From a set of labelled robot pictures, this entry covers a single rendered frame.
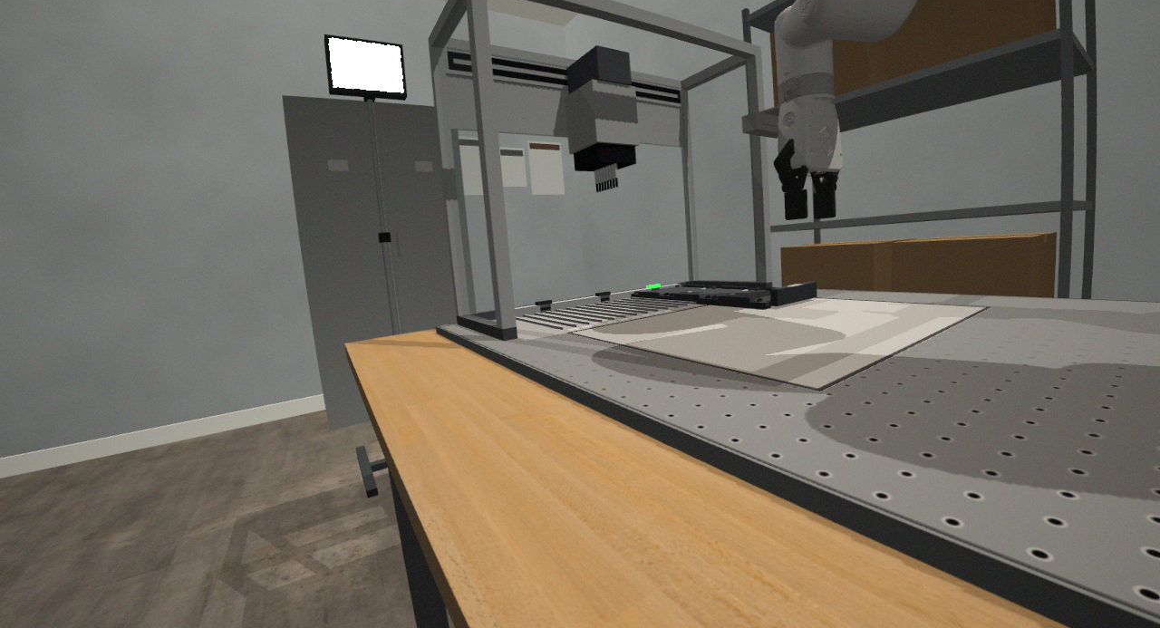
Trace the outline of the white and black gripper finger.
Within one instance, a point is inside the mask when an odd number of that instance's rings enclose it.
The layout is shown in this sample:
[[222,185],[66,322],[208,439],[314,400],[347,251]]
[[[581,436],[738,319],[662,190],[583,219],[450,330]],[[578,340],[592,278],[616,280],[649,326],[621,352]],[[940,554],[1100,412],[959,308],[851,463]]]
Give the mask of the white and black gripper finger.
[[[815,183],[815,219],[836,216],[838,172],[809,172]],[[827,176],[827,178],[825,178]],[[822,182],[820,181],[822,178]]]
[[790,159],[793,153],[793,140],[788,140],[786,147],[783,147],[774,160],[774,167],[778,171],[780,183],[782,183],[782,192],[786,196],[786,221],[807,218],[807,190],[803,187],[807,181],[809,168],[802,166],[798,169],[792,169]]

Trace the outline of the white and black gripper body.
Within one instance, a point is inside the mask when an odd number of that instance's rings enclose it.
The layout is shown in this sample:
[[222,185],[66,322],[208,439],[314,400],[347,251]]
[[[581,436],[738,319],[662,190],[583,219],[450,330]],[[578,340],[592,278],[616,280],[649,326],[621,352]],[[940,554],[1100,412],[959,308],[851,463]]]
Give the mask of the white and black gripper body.
[[778,154],[793,140],[792,169],[807,166],[809,172],[840,172],[844,167],[834,102],[833,94],[818,92],[780,104]]

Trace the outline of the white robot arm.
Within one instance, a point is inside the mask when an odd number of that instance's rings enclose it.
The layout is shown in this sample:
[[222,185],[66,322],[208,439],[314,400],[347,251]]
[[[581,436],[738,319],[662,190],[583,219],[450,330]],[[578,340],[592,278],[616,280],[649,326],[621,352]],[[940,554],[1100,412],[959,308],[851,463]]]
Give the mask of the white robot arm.
[[[778,104],[742,116],[742,133],[778,139],[780,104],[836,96],[832,39],[878,42],[904,24],[918,0],[796,0],[775,22]],[[782,86],[782,87],[780,87]]]

